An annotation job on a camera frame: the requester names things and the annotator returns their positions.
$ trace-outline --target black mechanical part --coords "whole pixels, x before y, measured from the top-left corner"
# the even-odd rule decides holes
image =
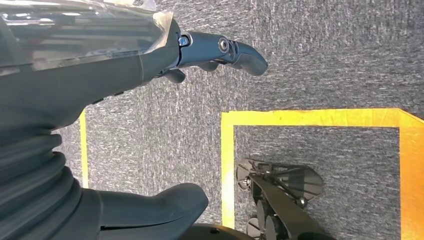
[[[287,231],[280,219],[276,216],[268,215],[265,223],[265,239],[266,240],[283,240],[287,239]]]
[[[259,228],[258,218],[252,217],[247,221],[246,234],[255,240],[261,239],[264,233]]]
[[[174,84],[180,84],[186,79],[186,74],[179,69],[168,70],[162,76]]]
[[[238,163],[236,180],[242,189],[250,190],[255,200],[260,240],[297,240],[301,236],[326,236],[323,239],[332,240],[302,210],[323,190],[322,178],[310,167],[243,159]],[[257,236],[255,223],[252,218],[248,222],[246,232],[251,237]]]
[[[170,32],[180,31],[172,20]],[[146,85],[179,53],[169,34],[165,47],[144,55],[46,70],[17,65],[0,76],[0,240],[175,240],[193,225],[208,205],[199,186],[153,197],[84,189],[53,151],[62,143],[53,130],[97,100]]]
[[[261,199],[256,204],[257,221],[259,224],[259,230],[265,232],[265,221],[267,216],[274,214],[267,200]]]
[[[189,44],[180,47],[180,58],[176,68],[199,66],[213,71],[218,65],[243,69],[253,76],[260,76],[268,69],[267,61],[253,47],[229,40],[222,35],[203,32],[181,32]]]
[[[301,208],[323,192],[323,179],[312,168],[305,165],[243,159],[239,162],[235,174],[240,188],[249,191],[251,191],[249,188],[251,176],[263,176],[264,179],[283,189]]]

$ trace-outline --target yellow floor marking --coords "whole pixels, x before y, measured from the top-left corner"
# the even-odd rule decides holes
[[[235,227],[234,126],[399,128],[401,239],[424,239],[424,120],[398,108],[222,113],[222,224],[229,228]]]
[[[82,170],[82,187],[89,188],[89,161],[87,156],[87,125],[86,111],[83,110],[79,116],[79,135],[81,138],[81,170]]]

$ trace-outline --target yellow tape line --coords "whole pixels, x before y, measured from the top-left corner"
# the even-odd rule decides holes
[[[424,121],[398,108],[231,111],[221,118],[222,224],[235,227],[234,126],[399,128],[401,239],[424,239]]]
[[[83,110],[79,116],[79,135],[81,138],[81,169],[82,169],[82,187],[89,188],[89,161],[87,155],[87,125],[86,112]]]

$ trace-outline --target transparent plastic sheet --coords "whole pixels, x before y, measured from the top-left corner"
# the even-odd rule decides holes
[[[148,54],[172,19],[119,0],[0,0],[0,76]]]

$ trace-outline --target screw head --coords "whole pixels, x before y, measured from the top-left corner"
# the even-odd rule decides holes
[[[299,199],[296,201],[296,204],[303,209],[304,207],[306,207],[307,201],[306,199],[304,199],[303,197],[299,197]]]
[[[230,49],[230,43],[226,38],[221,37],[218,41],[218,47],[221,52],[228,53],[228,50]]]
[[[248,178],[248,177],[246,177],[246,178],[243,180],[243,183],[244,183],[246,186],[250,186],[250,185],[251,185],[251,179],[250,179],[250,178]]]
[[[178,39],[178,45],[180,46],[180,47],[185,47],[185,46],[188,46],[190,44],[190,40],[189,40],[189,38],[188,37],[186,37],[186,36],[181,36],[179,39]]]

